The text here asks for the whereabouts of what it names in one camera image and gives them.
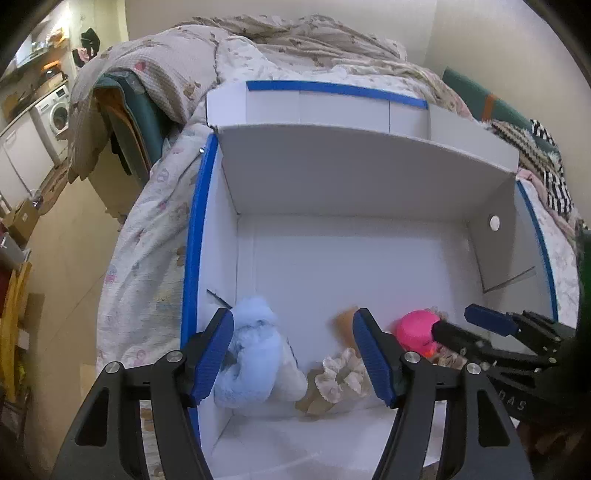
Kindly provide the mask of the small cardboard box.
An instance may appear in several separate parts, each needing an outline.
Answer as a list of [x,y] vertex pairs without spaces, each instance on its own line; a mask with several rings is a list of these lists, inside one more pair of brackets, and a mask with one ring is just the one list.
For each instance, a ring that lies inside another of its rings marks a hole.
[[33,202],[25,199],[2,220],[2,224],[11,238],[23,247],[30,239],[39,217],[40,213]]

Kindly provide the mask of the white patterned bed quilt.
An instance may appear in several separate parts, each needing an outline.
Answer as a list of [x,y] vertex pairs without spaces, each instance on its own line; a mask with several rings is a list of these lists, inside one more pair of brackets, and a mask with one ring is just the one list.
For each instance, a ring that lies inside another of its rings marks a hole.
[[[186,245],[197,176],[211,128],[191,120],[164,148],[126,220],[104,286],[97,319],[97,362],[139,367],[177,348],[186,300]],[[549,246],[558,315],[577,321],[579,282],[569,237],[518,170]],[[374,392],[325,408],[310,419],[293,402],[267,400],[242,409],[207,398],[198,413],[200,439],[218,479],[368,479],[394,414]]]

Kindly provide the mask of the dark hanging clothes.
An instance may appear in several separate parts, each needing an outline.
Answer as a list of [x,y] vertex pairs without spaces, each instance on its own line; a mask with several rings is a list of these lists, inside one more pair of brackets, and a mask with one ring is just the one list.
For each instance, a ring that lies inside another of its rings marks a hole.
[[100,39],[92,28],[88,28],[80,35],[81,46],[71,51],[74,64],[82,68],[90,60],[95,58],[100,50]]

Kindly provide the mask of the brown floor mat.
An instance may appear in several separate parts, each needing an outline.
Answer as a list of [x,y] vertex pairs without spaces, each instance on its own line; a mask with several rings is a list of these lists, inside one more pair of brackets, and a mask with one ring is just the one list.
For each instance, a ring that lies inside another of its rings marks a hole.
[[44,180],[38,197],[37,210],[40,215],[47,214],[57,202],[68,184],[68,161],[55,166]]

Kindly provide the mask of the striped knit cloth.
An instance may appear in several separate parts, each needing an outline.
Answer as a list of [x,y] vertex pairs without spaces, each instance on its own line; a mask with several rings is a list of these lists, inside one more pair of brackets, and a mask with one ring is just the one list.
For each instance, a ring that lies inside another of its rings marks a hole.
[[576,225],[581,217],[567,185],[562,156],[549,131],[535,119],[529,127],[502,120],[488,121],[485,127],[518,150],[518,170],[539,190],[544,206],[564,222]]

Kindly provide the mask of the teal headboard cushion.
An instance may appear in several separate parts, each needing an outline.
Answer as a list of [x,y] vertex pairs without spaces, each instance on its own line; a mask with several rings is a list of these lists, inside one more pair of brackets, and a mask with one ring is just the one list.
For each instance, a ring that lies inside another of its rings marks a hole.
[[463,99],[475,119],[482,122],[491,120],[508,122],[530,133],[544,151],[558,152],[558,146],[553,137],[538,120],[522,115],[476,81],[451,68],[445,69],[443,81]]

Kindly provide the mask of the white washing machine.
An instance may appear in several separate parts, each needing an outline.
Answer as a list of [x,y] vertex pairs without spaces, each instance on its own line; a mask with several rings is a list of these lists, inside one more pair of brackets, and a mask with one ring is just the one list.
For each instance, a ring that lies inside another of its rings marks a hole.
[[35,103],[31,117],[38,134],[51,157],[59,165],[67,157],[69,120],[69,90],[63,84]]

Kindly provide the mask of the beige crumpled blanket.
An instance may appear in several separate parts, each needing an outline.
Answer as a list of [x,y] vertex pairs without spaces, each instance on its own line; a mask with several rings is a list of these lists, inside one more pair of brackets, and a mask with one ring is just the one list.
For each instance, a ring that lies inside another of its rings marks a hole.
[[134,74],[140,90],[174,123],[204,121],[208,91],[249,80],[345,83],[422,99],[461,117],[462,98],[433,71],[412,63],[403,44],[332,17],[195,17],[97,54],[70,90],[68,175],[86,178],[108,140],[92,90],[107,73]]

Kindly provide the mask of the light blue fluffy plush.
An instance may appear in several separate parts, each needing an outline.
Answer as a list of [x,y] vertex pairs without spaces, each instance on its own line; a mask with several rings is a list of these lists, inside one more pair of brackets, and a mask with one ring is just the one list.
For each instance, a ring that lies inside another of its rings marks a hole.
[[308,390],[279,318],[259,296],[238,301],[230,311],[235,323],[228,353],[213,387],[217,406],[242,409],[267,400],[297,402]]

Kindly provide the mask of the blue white cardboard box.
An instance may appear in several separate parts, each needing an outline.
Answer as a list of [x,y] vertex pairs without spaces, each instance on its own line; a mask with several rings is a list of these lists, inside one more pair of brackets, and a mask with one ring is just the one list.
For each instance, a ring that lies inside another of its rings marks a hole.
[[549,246],[517,150],[424,101],[341,84],[249,81],[206,96],[211,128],[186,245],[181,334],[216,299],[260,296],[304,371],[332,321],[380,326],[472,303],[558,315]]

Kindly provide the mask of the pink soft toy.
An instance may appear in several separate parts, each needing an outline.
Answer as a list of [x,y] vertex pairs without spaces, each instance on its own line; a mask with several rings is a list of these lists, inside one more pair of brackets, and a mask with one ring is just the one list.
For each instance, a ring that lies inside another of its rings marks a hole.
[[429,310],[415,310],[401,317],[393,327],[393,335],[406,351],[433,358],[439,349],[432,327],[440,317]]

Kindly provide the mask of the white kitchen cabinet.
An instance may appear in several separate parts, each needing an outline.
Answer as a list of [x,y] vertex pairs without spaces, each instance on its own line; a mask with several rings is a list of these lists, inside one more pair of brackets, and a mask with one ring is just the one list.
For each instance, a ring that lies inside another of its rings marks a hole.
[[9,208],[38,191],[54,166],[29,112],[1,134],[1,196]]

